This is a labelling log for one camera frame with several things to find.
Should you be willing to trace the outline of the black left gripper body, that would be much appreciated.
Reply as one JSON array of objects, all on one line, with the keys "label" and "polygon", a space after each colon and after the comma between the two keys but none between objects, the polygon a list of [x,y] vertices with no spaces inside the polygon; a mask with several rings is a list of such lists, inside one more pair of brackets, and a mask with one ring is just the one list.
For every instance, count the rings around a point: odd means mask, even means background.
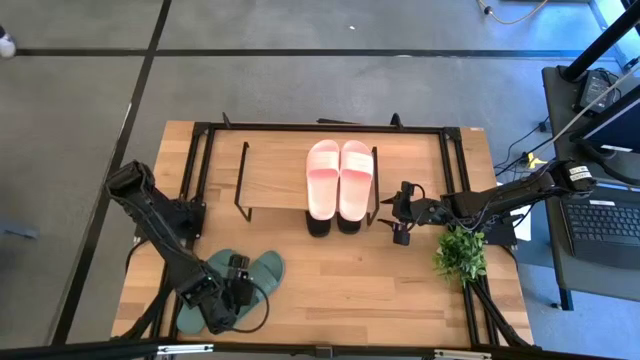
[{"label": "black left gripper body", "polygon": [[236,308],[250,305],[255,294],[255,286],[249,278],[232,279],[230,290]]}]

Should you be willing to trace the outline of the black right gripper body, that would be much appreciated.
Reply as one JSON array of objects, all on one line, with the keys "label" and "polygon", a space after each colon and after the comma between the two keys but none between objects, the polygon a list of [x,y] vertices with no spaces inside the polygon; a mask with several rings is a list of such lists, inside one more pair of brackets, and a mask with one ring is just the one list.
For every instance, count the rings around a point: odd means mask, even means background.
[{"label": "black right gripper body", "polygon": [[393,204],[392,215],[401,223],[411,223],[414,225],[442,225],[443,210],[441,203],[437,200],[429,199],[423,196],[417,200],[413,200],[415,189],[425,192],[421,185],[403,181],[400,190],[396,193],[401,200]]}]

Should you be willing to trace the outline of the wooden shelf with black legs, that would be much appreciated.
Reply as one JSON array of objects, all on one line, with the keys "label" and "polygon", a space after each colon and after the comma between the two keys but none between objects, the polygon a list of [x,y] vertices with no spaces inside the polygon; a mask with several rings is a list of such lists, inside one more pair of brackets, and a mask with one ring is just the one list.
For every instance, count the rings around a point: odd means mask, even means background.
[{"label": "wooden shelf with black legs", "polygon": [[[234,205],[247,222],[252,220],[255,209],[308,211],[306,159],[309,150],[317,142],[242,143]],[[374,160],[371,193],[377,184],[378,170],[376,149],[369,149]],[[334,216],[339,213],[339,190],[340,167]],[[362,220],[370,223],[376,215],[376,210],[369,209],[368,201],[367,213]]]}]

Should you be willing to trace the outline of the small green artificial plant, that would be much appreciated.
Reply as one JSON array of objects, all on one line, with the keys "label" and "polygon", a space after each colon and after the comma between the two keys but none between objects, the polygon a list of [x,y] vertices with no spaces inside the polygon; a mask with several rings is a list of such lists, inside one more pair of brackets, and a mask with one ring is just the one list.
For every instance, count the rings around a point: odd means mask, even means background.
[{"label": "small green artificial plant", "polygon": [[432,258],[434,270],[447,283],[476,282],[487,274],[484,244],[483,232],[450,227],[438,239],[438,248]]}]

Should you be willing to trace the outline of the white paper sheet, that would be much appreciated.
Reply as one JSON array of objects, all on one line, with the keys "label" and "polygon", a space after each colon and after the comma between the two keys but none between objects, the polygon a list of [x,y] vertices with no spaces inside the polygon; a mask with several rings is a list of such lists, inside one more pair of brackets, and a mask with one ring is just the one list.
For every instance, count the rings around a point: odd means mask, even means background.
[{"label": "white paper sheet", "polygon": [[527,205],[511,212],[516,219],[513,222],[515,236],[522,241],[531,240],[531,205]]}]

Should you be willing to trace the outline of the black horizontal rig beam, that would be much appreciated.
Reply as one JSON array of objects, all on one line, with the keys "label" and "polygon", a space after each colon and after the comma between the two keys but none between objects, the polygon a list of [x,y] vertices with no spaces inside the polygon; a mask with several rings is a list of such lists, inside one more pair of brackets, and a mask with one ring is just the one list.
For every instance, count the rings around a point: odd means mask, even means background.
[{"label": "black horizontal rig beam", "polygon": [[[319,359],[338,356],[398,356],[420,357],[433,360],[435,349],[440,347],[388,347],[347,345],[287,345],[232,342],[177,342],[169,338],[144,340],[111,340],[90,343],[49,345],[15,349],[0,349],[0,360],[132,360],[157,356],[160,345],[213,344],[211,353],[258,353],[307,355]],[[546,351],[537,347],[506,347],[475,345],[470,348],[451,349],[491,353],[492,360],[620,360],[601,356]]]}]

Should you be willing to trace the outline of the black laptop keyboard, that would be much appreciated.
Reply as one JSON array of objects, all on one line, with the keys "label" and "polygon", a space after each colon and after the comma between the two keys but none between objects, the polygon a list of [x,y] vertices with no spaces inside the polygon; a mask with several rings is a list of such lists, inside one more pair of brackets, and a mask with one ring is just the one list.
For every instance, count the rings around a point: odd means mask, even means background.
[{"label": "black laptop keyboard", "polygon": [[640,203],[570,200],[561,209],[574,257],[640,270]]}]

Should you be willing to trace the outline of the black power adapter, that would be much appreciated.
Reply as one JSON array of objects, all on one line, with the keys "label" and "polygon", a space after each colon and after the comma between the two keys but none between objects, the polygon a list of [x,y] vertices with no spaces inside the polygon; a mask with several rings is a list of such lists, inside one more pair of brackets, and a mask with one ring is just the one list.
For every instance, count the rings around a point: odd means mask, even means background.
[{"label": "black power adapter", "polygon": [[604,70],[589,71],[582,80],[577,105],[581,109],[584,109],[589,104],[593,103],[593,105],[589,108],[589,111],[594,113],[601,113],[613,103],[615,91],[610,91],[605,96],[601,97],[598,101],[596,101],[596,99],[601,96],[612,84],[613,81],[608,72]]}]

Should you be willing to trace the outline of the black computer monitor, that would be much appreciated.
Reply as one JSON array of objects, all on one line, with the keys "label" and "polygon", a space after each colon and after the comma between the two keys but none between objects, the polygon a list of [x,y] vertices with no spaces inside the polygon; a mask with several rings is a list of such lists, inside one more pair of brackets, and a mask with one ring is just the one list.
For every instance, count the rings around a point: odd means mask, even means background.
[{"label": "black computer monitor", "polygon": [[589,120],[570,141],[595,149],[640,154],[640,84]]}]

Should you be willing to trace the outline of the black diagonal pole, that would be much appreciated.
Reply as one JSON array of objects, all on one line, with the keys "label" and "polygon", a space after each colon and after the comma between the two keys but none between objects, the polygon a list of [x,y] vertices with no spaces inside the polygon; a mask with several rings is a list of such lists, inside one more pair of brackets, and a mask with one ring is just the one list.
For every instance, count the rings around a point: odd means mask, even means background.
[{"label": "black diagonal pole", "polygon": [[564,79],[576,80],[639,23],[640,0],[635,0],[570,66],[563,70]]}]

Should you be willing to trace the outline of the person's shoe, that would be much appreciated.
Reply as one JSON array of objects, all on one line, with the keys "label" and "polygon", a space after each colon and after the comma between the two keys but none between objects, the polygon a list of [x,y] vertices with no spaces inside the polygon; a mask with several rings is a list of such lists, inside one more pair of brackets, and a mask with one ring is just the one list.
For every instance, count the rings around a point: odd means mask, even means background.
[{"label": "person's shoe", "polygon": [[0,57],[12,58],[16,54],[16,45],[11,35],[0,25]]}]

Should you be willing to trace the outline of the silver metal bracket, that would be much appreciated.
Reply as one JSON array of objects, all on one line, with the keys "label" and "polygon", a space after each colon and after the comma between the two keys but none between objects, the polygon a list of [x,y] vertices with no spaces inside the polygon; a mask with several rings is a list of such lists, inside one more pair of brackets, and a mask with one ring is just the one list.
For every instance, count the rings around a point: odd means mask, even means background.
[{"label": "silver metal bracket", "polygon": [[214,351],[213,344],[175,344],[160,345],[157,348],[157,356],[172,356],[181,354],[199,354]]},{"label": "silver metal bracket", "polygon": [[491,353],[435,349],[433,360],[492,360]]}]

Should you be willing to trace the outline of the black metal table frame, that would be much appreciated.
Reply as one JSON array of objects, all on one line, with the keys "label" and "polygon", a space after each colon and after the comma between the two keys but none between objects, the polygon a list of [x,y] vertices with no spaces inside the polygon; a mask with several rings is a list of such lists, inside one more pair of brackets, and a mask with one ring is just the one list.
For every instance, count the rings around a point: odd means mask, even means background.
[{"label": "black metal table frame", "polygon": [[[332,229],[312,237],[305,213],[255,209],[247,222],[234,205],[242,143],[313,143],[358,140],[377,154],[377,184],[360,232]],[[497,343],[494,325],[481,303],[434,270],[440,229],[417,227],[408,246],[393,243],[388,199],[403,181],[416,182],[425,195],[482,191],[496,183],[485,132],[479,128],[324,124],[169,122],[154,166],[158,188],[171,198],[195,200],[205,209],[194,242],[207,258],[222,249],[249,257],[266,251],[285,262],[283,283],[266,307],[240,321],[239,331],[198,342],[287,345],[470,348]]]}]

